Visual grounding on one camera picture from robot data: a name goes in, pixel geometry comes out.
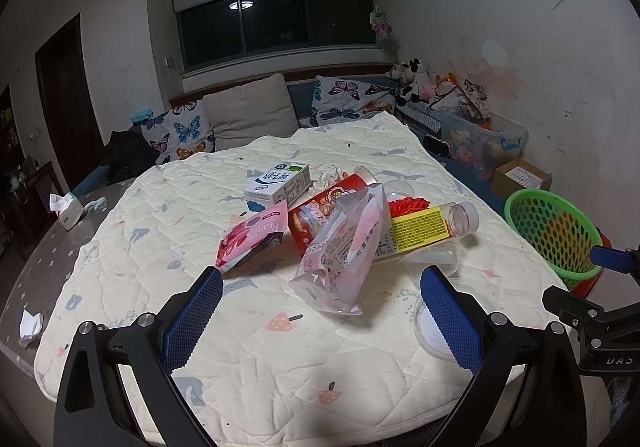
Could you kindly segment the clear bottle yellow label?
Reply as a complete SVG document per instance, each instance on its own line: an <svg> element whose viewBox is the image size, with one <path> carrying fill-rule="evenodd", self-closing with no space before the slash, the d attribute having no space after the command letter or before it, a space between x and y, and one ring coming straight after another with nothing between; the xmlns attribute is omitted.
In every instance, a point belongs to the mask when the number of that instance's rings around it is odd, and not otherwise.
<svg viewBox="0 0 640 447"><path fill-rule="evenodd" d="M458 240L480 227L480 213L469 201L449 202L427 210L390 218L390 230L381 238L375 259L387 259L436 243Z"/></svg>

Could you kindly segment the red knitted heart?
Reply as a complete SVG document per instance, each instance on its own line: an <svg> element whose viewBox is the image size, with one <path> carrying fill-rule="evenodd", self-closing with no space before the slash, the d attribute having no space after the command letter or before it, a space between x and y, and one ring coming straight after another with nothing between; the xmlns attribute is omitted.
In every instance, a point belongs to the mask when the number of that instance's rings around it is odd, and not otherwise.
<svg viewBox="0 0 640 447"><path fill-rule="evenodd" d="M390 201L388 206L390 207L390 217L396 219L427 210L430 207L430 201L419 197L405 197Z"/></svg>

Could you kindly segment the clear pink plastic bag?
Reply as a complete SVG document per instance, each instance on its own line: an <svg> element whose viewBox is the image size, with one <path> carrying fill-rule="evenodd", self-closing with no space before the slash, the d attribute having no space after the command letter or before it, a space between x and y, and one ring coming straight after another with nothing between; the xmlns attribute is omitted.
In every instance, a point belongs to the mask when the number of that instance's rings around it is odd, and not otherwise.
<svg viewBox="0 0 640 447"><path fill-rule="evenodd" d="M389 230L390 208L382 184L341 196L288 286L316 311L361 315L358 295Z"/></svg>

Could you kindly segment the red snack canister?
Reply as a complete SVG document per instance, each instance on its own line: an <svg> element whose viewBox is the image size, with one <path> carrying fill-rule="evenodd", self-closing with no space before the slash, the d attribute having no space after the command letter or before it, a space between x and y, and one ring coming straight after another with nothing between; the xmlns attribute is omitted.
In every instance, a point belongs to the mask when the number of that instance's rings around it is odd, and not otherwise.
<svg viewBox="0 0 640 447"><path fill-rule="evenodd" d="M288 229L298 252L304 254L314 237L329 222L338 198L356 193L374 183L375 176L368 169L359 166L346 178L288 210Z"/></svg>

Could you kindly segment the pink snack pouch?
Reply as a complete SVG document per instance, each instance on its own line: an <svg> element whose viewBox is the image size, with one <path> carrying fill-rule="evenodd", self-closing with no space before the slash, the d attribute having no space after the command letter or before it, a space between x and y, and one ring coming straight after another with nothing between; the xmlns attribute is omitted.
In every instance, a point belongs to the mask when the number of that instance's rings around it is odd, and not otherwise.
<svg viewBox="0 0 640 447"><path fill-rule="evenodd" d="M288 203L271 204L233 226L218 245L214 266L221 273L240 266L258 252L280 245L288 228Z"/></svg>

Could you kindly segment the blue white milk carton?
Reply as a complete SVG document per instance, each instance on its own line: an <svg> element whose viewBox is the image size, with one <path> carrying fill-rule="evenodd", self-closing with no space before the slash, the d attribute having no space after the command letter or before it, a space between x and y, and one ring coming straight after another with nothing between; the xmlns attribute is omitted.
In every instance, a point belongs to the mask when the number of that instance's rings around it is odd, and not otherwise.
<svg viewBox="0 0 640 447"><path fill-rule="evenodd" d="M306 163L279 163L271 170L251 180L243 195L252 204L277 204L285 200L292 204L311 187L310 169Z"/></svg>

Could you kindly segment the green plastic waste basket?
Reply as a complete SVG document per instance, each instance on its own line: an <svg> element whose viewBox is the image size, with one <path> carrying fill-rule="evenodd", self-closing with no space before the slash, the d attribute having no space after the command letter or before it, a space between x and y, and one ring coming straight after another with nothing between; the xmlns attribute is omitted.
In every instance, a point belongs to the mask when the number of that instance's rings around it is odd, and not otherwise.
<svg viewBox="0 0 640 447"><path fill-rule="evenodd" d="M531 245L567 285L574 289L599 274L590 252L602 238L582 210L542 189L520 189L506 199L508 225Z"/></svg>

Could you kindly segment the clear toy storage bin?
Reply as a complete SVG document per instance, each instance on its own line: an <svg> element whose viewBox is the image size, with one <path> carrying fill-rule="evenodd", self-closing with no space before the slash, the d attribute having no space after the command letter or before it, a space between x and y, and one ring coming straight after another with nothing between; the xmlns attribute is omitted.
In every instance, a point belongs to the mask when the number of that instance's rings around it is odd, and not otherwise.
<svg viewBox="0 0 640 447"><path fill-rule="evenodd" d="M496 114L478 124L463 118L459 109L442 108L439 119L450 157L483 181L490 181L498 167L518 159L528 142L524 126Z"/></svg>

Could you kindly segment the black clothing pile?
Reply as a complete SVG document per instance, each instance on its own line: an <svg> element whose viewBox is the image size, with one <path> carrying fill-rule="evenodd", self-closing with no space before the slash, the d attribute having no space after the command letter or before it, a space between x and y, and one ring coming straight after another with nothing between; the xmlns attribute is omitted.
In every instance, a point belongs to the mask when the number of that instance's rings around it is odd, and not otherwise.
<svg viewBox="0 0 640 447"><path fill-rule="evenodd" d="M103 149L102 164L107 166L108 184L136 178L156 163L160 153L141 133L136 131L113 131Z"/></svg>

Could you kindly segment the cow plush toy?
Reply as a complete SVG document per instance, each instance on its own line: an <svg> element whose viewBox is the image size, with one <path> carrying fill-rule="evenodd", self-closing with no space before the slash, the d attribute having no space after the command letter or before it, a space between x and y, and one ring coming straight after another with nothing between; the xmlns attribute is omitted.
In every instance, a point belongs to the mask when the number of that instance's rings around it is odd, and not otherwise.
<svg viewBox="0 0 640 447"><path fill-rule="evenodd" d="M398 84L396 103L399 106L406 103L429 102L435 97L434 85L420 57L394 65L386 77Z"/></svg>

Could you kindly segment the right butterfly pillow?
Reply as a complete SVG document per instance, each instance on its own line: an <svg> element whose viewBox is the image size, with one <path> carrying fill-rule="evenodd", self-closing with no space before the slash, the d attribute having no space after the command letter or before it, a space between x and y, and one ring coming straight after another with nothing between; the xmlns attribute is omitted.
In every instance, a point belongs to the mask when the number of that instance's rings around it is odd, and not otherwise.
<svg viewBox="0 0 640 447"><path fill-rule="evenodd" d="M311 126L354 122L381 112L393 115L395 95L386 85L317 76L309 115Z"/></svg>

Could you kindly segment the butterfly pillow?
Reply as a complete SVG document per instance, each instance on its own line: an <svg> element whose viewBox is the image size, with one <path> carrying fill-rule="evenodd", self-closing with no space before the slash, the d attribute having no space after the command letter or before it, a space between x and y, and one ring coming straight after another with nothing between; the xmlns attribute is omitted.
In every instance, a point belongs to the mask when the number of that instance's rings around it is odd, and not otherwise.
<svg viewBox="0 0 640 447"><path fill-rule="evenodd" d="M187 103L144 121L141 133L158 152L159 166L215 149L213 128L202 102Z"/></svg>
<svg viewBox="0 0 640 447"><path fill-rule="evenodd" d="M395 95L386 85L317 76L309 115L311 126L354 122L381 112L393 115Z"/></svg>

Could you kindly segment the left butterfly pillow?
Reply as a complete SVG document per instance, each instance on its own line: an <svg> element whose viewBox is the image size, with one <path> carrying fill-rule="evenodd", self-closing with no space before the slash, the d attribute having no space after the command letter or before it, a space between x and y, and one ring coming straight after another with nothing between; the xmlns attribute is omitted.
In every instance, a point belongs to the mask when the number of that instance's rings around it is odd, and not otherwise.
<svg viewBox="0 0 640 447"><path fill-rule="evenodd" d="M141 133L158 152L159 166L215 149L213 128L202 102L187 103L144 121Z"/></svg>

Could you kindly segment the beige cushion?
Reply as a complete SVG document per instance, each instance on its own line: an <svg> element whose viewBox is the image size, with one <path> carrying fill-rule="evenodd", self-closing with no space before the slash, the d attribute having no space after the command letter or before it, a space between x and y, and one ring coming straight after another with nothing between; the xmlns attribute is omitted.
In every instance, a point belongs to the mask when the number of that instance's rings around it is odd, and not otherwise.
<svg viewBox="0 0 640 447"><path fill-rule="evenodd" d="M283 74L205 95L202 102L216 152L263 136L291 137L299 129Z"/></svg>

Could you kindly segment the dark window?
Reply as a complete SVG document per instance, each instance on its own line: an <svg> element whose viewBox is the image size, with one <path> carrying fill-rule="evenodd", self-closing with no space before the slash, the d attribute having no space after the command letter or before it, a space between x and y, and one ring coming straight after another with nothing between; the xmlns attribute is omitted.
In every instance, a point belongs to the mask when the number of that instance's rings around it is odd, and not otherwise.
<svg viewBox="0 0 640 447"><path fill-rule="evenodd" d="M300 48L369 45L373 0L215 0L176 14L186 72Z"/></svg>

